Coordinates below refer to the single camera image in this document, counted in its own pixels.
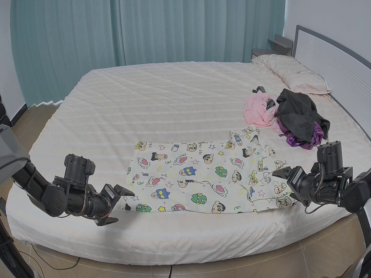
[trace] floor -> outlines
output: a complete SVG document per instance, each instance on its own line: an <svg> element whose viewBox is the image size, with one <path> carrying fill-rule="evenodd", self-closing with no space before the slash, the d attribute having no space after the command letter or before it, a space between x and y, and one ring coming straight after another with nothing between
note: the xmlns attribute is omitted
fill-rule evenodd
<svg viewBox="0 0 371 278"><path fill-rule="evenodd" d="M13 131L22 145L29 151L53 115L57 107L53 104L30 107L20 118ZM0 186L0 197L7 199L12 186L9 179ZM4 215L1 220L8 229ZM108 264L82 258L71 270L56 271L47 266L34 252L30 245L15 240L18 250L34 257L43 269L45 278L59 277L96 277L96 278L164 278L169 276L170 266L133 266ZM35 246L41 257L55 268L73 266L77 257L60 253L42 246ZM174 265L173 278L234 278L234 277L285 277L285 278L334 278L340 276L365 250L362 230L357 216L345 217L328 228L268 253L261 253L225 261L205 264ZM39 272L39 266L33 259L23 254L25 260ZM0 262L0 273L3 278L12 277L11 273Z"/></svg>

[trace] white wall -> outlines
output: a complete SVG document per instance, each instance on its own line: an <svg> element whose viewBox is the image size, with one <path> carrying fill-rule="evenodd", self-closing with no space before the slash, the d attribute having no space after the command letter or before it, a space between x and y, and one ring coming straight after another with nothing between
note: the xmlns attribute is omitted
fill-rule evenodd
<svg viewBox="0 0 371 278"><path fill-rule="evenodd" d="M371 0L286 0L284 37L296 25L325 35L371 62Z"/></svg>
<svg viewBox="0 0 371 278"><path fill-rule="evenodd" d="M10 42L10 1L0 0L0 95L10 120L25 104Z"/></svg>

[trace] white headboard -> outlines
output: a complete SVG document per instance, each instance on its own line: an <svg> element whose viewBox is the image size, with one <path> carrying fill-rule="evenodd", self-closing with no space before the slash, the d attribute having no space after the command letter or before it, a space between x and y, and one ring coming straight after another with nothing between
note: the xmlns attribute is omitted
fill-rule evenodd
<svg viewBox="0 0 371 278"><path fill-rule="evenodd" d="M300 25L296 26L292 56L323 76L332 88L332 98L370 139L371 63L344 45Z"/></svg>

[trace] pillow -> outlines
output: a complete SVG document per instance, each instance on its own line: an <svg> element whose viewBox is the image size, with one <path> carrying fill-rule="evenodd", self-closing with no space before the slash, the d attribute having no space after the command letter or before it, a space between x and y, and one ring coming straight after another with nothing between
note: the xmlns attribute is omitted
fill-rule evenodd
<svg viewBox="0 0 371 278"><path fill-rule="evenodd" d="M331 88L324 78L309 70L290 56L263 54L251 60L264 64L287 85L292 92L305 94L329 94Z"/></svg>

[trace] curtain fold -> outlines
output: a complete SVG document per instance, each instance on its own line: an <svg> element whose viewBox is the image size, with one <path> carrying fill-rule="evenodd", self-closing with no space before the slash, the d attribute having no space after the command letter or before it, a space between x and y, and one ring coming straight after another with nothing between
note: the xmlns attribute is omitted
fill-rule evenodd
<svg viewBox="0 0 371 278"><path fill-rule="evenodd" d="M12 0L13 57L27 105L57 102L92 69L249 62L284 15L285 0Z"/></svg>

